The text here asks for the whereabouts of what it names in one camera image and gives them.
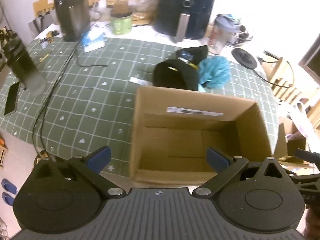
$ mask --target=green container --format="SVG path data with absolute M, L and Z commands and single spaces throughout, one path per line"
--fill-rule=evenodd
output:
M 115 14 L 111 11 L 112 33 L 115 35 L 124 35 L 131 32 L 132 12 L 126 14 Z

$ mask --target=metal screw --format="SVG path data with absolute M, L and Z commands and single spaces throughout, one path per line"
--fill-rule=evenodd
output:
M 119 196 L 123 193 L 123 189 L 118 188 L 118 187 L 112 187 L 108 189 L 108 194 L 112 196 Z
M 196 189 L 196 193 L 201 196 L 207 196 L 211 193 L 211 190 L 206 187 L 199 187 Z

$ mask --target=smartphone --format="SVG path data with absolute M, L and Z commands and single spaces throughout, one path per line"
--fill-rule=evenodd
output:
M 13 114 L 17 110 L 17 101 L 19 94 L 20 82 L 14 83 L 10 86 L 7 102 L 5 103 L 4 116 Z

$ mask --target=person's arm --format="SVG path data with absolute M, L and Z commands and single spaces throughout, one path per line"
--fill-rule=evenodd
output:
M 307 206 L 306 228 L 303 235 L 307 240 L 320 239 L 320 206 Z

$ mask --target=shaker bottle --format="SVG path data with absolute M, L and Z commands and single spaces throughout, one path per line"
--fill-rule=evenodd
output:
M 209 53 L 219 55 L 233 33 L 236 32 L 239 32 L 237 21 L 231 15 L 218 14 L 209 36 Z

